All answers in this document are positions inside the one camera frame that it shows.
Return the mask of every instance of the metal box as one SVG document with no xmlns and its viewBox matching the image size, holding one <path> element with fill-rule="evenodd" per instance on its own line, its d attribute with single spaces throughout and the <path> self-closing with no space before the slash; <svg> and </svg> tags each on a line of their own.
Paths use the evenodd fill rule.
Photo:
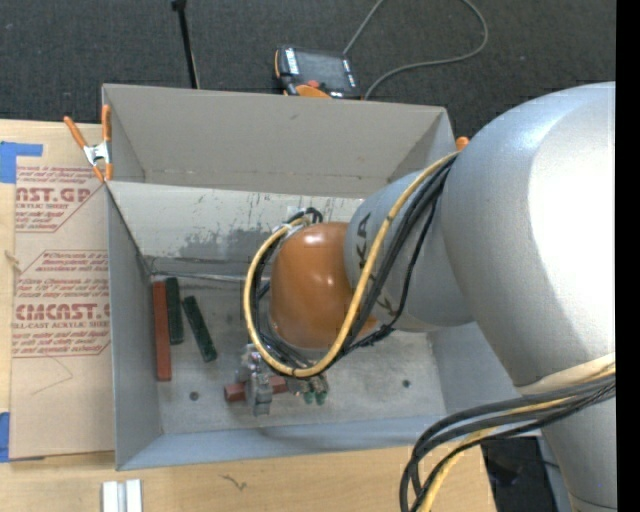
<svg viewBox="0 0 640 512">
<path fill-rule="evenodd" d="M 413 444 L 451 412 L 447 401 L 477 398 L 477 383 L 459 375 L 477 360 L 459 346 L 469 336 L 503 386 L 472 324 L 438 334 L 458 342 L 436 350 L 433 337 L 394 334 L 356 351 L 329 371 L 322 406 L 276 395 L 271 413 L 254 417 L 223 397 L 248 339 L 242 281 L 260 243 L 300 207 L 348 221 L 369 194 L 453 151 L 443 108 L 123 85 L 105 85 L 103 101 L 115 167 L 106 217 L 119 469 Z M 197 298 L 219 354 L 205 363 L 185 320 L 170 382 L 155 378 L 155 274 L 179 276 L 182 296 Z"/>
</svg>

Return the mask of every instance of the black stand pole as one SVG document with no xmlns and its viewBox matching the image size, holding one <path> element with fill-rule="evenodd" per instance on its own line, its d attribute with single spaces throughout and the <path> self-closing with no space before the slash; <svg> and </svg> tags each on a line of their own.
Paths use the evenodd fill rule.
<svg viewBox="0 0 640 512">
<path fill-rule="evenodd" d="M 191 80 L 192 89 L 200 89 L 198 73 L 196 72 L 196 63 L 191 51 L 191 41 L 189 40 L 189 27 L 187 25 L 187 16 L 184 10 L 187 7 L 187 0 L 171 0 L 171 7 L 178 13 L 180 20 L 180 31 L 182 32 L 182 43 L 184 45 L 184 53 L 187 58 L 187 66 L 189 68 L 189 79 Z"/>
</svg>

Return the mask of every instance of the white wire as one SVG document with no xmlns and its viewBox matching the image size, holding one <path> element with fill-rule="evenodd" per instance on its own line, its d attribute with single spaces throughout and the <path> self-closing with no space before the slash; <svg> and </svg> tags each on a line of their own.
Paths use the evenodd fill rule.
<svg viewBox="0 0 640 512">
<path fill-rule="evenodd" d="M 421 67 L 438 66 L 438 65 L 441 65 L 441 64 L 451 64 L 451 63 L 454 63 L 454 62 L 460 62 L 462 60 L 469 59 L 469 58 L 477 55 L 478 53 L 480 53 L 484 49 L 484 47 L 487 45 L 487 42 L 489 41 L 489 27 L 487 25 L 487 22 L 484 19 L 484 16 L 482 15 L 482 13 L 478 10 L 478 8 L 475 5 L 473 5 L 469 0 L 460 0 L 460 1 L 462 3 L 464 3 L 467 7 L 469 7 L 469 9 L 471 9 L 473 11 L 473 13 L 476 15 L 476 17 L 480 20 L 480 23 L 482 24 L 482 31 L 483 31 L 482 43 L 480 43 L 480 45 L 475 50 L 473 50 L 473 51 L 471 51 L 469 53 L 465 53 L 464 55 L 460 55 L 458 57 L 449 57 L 449 58 L 446 58 L 446 59 L 424 61 L 424 62 L 416 62 L 415 64 L 407 64 L 406 66 L 400 66 L 398 68 L 392 69 L 391 71 L 385 73 L 380 78 L 378 78 L 373 83 L 373 85 L 371 85 L 367 89 L 367 92 L 365 92 L 364 96 L 362 97 L 363 100 L 369 99 L 369 97 L 371 96 L 371 93 L 375 89 L 377 89 L 382 82 L 388 80 L 392 76 L 397 75 L 398 73 L 402 73 L 404 71 L 409 71 L 411 69 L 416 69 L 416 68 L 421 68 Z M 364 30 L 365 26 L 369 23 L 369 20 L 371 20 L 371 17 L 378 10 L 378 7 L 380 7 L 382 2 L 384 2 L 384 0 L 378 0 L 376 2 L 376 4 L 373 6 L 371 11 L 369 11 L 369 14 L 367 14 L 367 17 L 361 23 L 361 25 L 358 28 L 358 30 L 356 31 L 355 35 L 351 38 L 351 41 L 349 41 L 349 44 L 347 44 L 347 46 L 345 47 L 345 49 L 343 50 L 342 53 L 344 53 L 346 55 L 346 53 L 351 49 L 351 47 L 356 42 L 356 40 L 358 39 L 358 37 L 360 36 L 362 31 Z"/>
</svg>

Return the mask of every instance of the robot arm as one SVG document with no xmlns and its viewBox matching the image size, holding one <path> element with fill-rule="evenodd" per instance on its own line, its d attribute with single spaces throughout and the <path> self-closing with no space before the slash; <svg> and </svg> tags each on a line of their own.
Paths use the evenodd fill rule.
<svg viewBox="0 0 640 512">
<path fill-rule="evenodd" d="M 614 114 L 615 83 L 530 101 L 487 125 L 455 158 L 369 197 L 340 235 L 291 236 L 274 264 L 272 327 L 309 363 L 289 375 L 318 373 L 363 338 L 375 341 L 374 319 L 387 331 L 413 332 L 476 321 L 525 396 L 615 372 Z M 417 180 L 426 185 L 411 190 Z M 301 255 L 318 249 L 319 260 L 336 266 L 305 265 L 316 275 L 294 270 L 292 278 Z M 292 283 L 302 288 L 292 291 Z M 360 299 L 372 289 L 369 311 Z M 325 292 L 304 305 L 305 294 Z M 305 331 L 300 318 L 331 297 L 334 312 L 313 311 L 325 322 Z M 353 318 L 343 322 L 350 301 Z M 341 325 L 340 346 L 332 345 Z M 574 510 L 617 510 L 615 398 L 542 431 Z"/>
</svg>

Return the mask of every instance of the dark green block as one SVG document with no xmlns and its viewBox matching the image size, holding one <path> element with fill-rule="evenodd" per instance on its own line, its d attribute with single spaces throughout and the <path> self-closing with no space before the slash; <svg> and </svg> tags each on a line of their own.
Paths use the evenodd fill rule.
<svg viewBox="0 0 640 512">
<path fill-rule="evenodd" d="M 184 341 L 184 325 L 182 323 L 182 310 L 180 308 L 180 288 L 175 277 L 169 277 L 165 281 L 167 289 L 167 316 L 169 317 L 169 342 L 171 345 L 179 345 Z"/>
<path fill-rule="evenodd" d="M 185 297 L 182 302 L 182 307 L 189 320 L 189 325 L 191 325 L 191 330 L 198 343 L 198 348 L 200 348 L 202 359 L 204 359 L 206 363 L 213 361 L 218 357 L 218 352 L 213 346 L 213 340 L 211 339 L 207 325 L 204 323 L 204 318 L 202 318 L 202 313 L 200 312 L 196 298 L 193 296 Z"/>
</svg>

